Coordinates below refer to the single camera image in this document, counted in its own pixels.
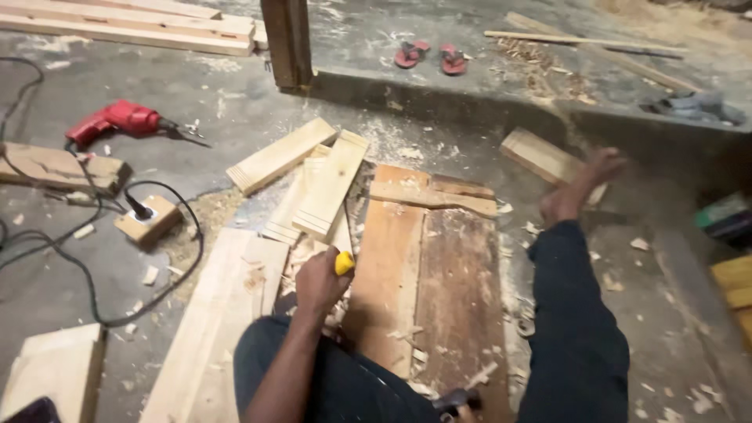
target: dark pants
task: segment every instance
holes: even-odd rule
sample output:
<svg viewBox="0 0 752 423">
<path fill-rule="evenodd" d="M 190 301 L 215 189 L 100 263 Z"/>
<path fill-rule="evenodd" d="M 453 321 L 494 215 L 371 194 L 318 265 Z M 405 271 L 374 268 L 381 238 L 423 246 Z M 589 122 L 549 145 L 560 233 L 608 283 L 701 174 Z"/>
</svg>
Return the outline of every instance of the dark pants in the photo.
<svg viewBox="0 0 752 423">
<path fill-rule="evenodd" d="M 626 422 L 629 349 L 601 301 L 578 223 L 561 222 L 543 232 L 529 256 L 535 263 L 535 335 L 518 421 Z M 289 322 L 262 318 L 241 337 L 234 361 L 238 411 L 256 392 Z M 416 422 L 438 421 L 438 415 L 400 378 L 323 337 L 305 421 Z"/>
</svg>

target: power drill cord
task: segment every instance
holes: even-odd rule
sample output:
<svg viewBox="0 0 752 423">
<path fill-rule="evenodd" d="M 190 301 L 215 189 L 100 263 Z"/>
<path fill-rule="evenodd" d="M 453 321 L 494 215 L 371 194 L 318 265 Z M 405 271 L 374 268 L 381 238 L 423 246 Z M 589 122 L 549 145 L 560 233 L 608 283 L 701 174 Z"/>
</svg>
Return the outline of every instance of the power drill cord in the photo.
<svg viewBox="0 0 752 423">
<path fill-rule="evenodd" d="M 3 142 L 5 140 L 5 126 L 8 122 L 8 119 L 18 108 L 18 105 L 21 103 L 24 95 L 26 94 L 26 91 L 28 91 L 34 85 L 41 84 L 42 81 L 44 81 L 44 74 L 42 73 L 42 70 L 39 69 L 39 67 L 35 63 L 33 63 L 30 60 L 24 59 L 22 57 L 0 57 L 0 61 L 23 63 L 25 65 L 29 65 L 33 67 L 38 73 L 38 76 L 36 77 L 36 79 L 24 84 L 21 87 L 21 89 L 18 91 L 18 95 L 15 101 L 11 104 L 8 110 L 6 110 L 5 115 L 2 118 L 2 122 L 0 123 L 0 142 Z M 77 158 L 77 155 L 73 151 L 72 143 L 70 141 L 68 141 L 68 143 L 65 145 L 65 149 L 69 153 L 71 153 L 73 157 Z M 11 169 L 13 169 L 14 172 L 18 173 L 19 175 L 22 175 L 25 178 L 28 178 L 34 181 L 35 183 L 40 183 L 40 181 L 37 178 L 33 178 L 32 176 L 27 175 L 26 173 L 18 169 L 16 166 L 14 166 L 13 163 L 11 163 L 11 161 L 8 159 L 8 156 L 5 153 L 5 150 L 2 151 L 2 159 L 5 160 L 6 163 L 8 163 L 8 165 L 10 166 Z M 146 184 L 159 185 L 160 187 L 164 187 L 165 189 L 172 192 L 178 198 L 178 200 L 180 200 L 180 203 L 186 206 L 186 209 L 188 210 L 188 213 L 190 214 L 190 217 L 192 218 L 193 223 L 196 225 L 196 240 L 199 243 L 199 252 L 196 255 L 196 259 L 193 261 L 193 263 L 191 263 L 190 267 L 185 271 L 185 273 L 180 278 L 177 279 L 177 281 L 169 285 L 166 285 L 159 293 L 156 294 L 156 296 L 151 301 L 149 301 L 147 304 L 141 307 L 141 309 L 139 309 L 137 312 L 133 313 L 130 316 L 125 316 L 125 317 L 120 317 L 120 318 L 112 318 L 112 319 L 103 318 L 99 314 L 99 306 L 96 300 L 96 287 L 94 285 L 94 281 L 93 281 L 91 272 L 89 271 L 89 268 L 87 268 L 86 265 L 83 264 L 83 262 L 78 260 L 76 257 L 73 257 L 67 252 L 65 252 L 62 249 L 61 245 L 65 240 L 70 238 L 77 230 L 79 230 L 82 227 L 85 227 L 88 224 L 91 224 L 94 221 L 97 221 L 102 216 L 102 211 L 104 209 L 103 204 L 102 204 L 103 199 L 113 202 L 124 212 L 127 212 L 127 209 L 125 209 L 121 204 L 119 204 L 118 201 L 116 201 L 114 198 L 107 198 L 105 196 L 102 196 L 102 194 L 97 190 L 96 186 L 94 185 L 92 176 L 89 173 L 88 169 L 86 168 L 85 164 L 79 160 L 77 161 L 78 161 L 79 166 L 81 167 L 81 170 L 83 171 L 84 176 L 86 177 L 86 180 L 89 182 L 89 186 L 91 187 L 92 194 L 96 198 L 96 201 L 97 201 L 97 209 L 94 215 L 91 218 L 86 219 L 82 224 L 76 225 L 76 227 L 62 234 L 61 236 L 58 236 L 55 239 L 52 239 L 50 236 L 48 236 L 46 233 L 40 230 L 22 230 L 18 233 L 11 235 L 10 231 L 8 230 L 8 225 L 2 219 L 0 219 L 0 230 L 2 230 L 2 236 L 0 236 L 0 255 L 8 251 L 9 247 L 17 243 L 26 242 L 26 241 L 42 241 L 43 242 L 41 245 L 25 250 L 17 254 L 16 256 L 12 257 L 11 259 L 8 259 L 5 262 L 0 263 L 0 272 L 5 267 L 11 265 L 12 263 L 15 263 L 18 260 L 23 259 L 24 257 L 28 257 L 38 251 L 41 251 L 41 250 L 44 250 L 45 248 L 50 247 L 53 250 L 55 250 L 55 252 L 57 252 L 57 254 L 59 254 L 60 257 L 67 260 L 69 263 L 73 263 L 74 265 L 78 266 L 81 269 L 81 272 L 83 272 L 83 276 L 86 282 L 86 288 L 89 291 L 89 307 L 91 308 L 91 313 L 92 313 L 92 316 L 94 317 L 94 320 L 97 323 L 100 323 L 106 327 L 124 326 L 128 323 L 131 323 L 139 319 L 141 316 L 153 310 L 156 307 L 156 305 L 159 304 L 160 301 L 162 301 L 165 297 L 167 297 L 168 294 L 174 291 L 175 288 L 180 286 L 180 284 L 182 284 L 191 275 L 191 273 L 193 273 L 193 271 L 196 270 L 196 267 L 199 265 L 199 262 L 201 261 L 201 258 L 204 255 L 204 234 L 201 231 L 201 225 L 199 224 L 199 219 L 196 217 L 196 213 L 194 213 L 193 210 L 190 208 L 190 205 L 188 205 L 188 202 L 179 193 L 177 193 L 177 191 L 173 189 L 172 187 L 159 181 L 138 181 L 138 182 L 133 182 L 131 184 L 126 185 L 123 188 L 123 194 L 126 196 L 126 198 L 130 198 L 130 199 L 132 199 L 132 197 L 129 193 L 129 189 L 133 187 L 137 187 L 138 185 L 146 185 Z"/>
</svg>

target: red power drill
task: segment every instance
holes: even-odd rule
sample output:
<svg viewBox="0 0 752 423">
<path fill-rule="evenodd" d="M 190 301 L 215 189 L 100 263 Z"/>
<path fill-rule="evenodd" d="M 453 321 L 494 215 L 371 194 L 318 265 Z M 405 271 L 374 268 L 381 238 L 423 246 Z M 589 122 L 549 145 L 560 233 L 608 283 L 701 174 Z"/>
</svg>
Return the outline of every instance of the red power drill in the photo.
<svg viewBox="0 0 752 423">
<path fill-rule="evenodd" d="M 86 150 L 104 131 L 117 128 L 129 135 L 142 137 L 164 130 L 165 134 L 172 139 L 184 139 L 207 148 L 211 146 L 187 138 L 181 131 L 180 125 L 172 120 L 159 116 L 156 111 L 145 108 L 136 103 L 126 100 L 117 100 L 102 110 L 96 111 L 85 117 L 76 126 L 65 132 L 65 137 L 78 146 L 78 150 Z M 186 131 L 190 135 L 204 138 L 197 132 Z"/>
</svg>

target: foot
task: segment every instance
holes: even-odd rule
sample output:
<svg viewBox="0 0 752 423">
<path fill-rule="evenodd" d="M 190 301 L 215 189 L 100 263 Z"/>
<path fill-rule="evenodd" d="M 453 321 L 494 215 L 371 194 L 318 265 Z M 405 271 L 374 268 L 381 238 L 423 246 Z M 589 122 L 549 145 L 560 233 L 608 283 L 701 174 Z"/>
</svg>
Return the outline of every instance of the foot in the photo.
<svg viewBox="0 0 752 423">
<path fill-rule="evenodd" d="M 616 148 L 600 148 L 582 166 L 575 179 L 541 199 L 541 216 L 546 228 L 560 221 L 576 220 L 583 204 L 600 184 L 615 178 L 626 159 Z"/>
</svg>

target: hammer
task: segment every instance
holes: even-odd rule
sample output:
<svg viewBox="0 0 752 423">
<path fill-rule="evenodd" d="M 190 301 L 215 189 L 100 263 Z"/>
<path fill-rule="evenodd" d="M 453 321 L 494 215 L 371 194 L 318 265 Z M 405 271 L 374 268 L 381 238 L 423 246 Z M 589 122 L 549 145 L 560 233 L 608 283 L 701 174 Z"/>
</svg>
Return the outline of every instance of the hammer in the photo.
<svg viewBox="0 0 752 423">
<path fill-rule="evenodd" d="M 457 388 L 443 397 L 433 400 L 433 408 L 439 415 L 446 412 L 456 412 L 462 423 L 475 423 L 475 416 L 470 409 L 470 403 L 477 403 L 481 399 L 478 390 Z"/>
</svg>

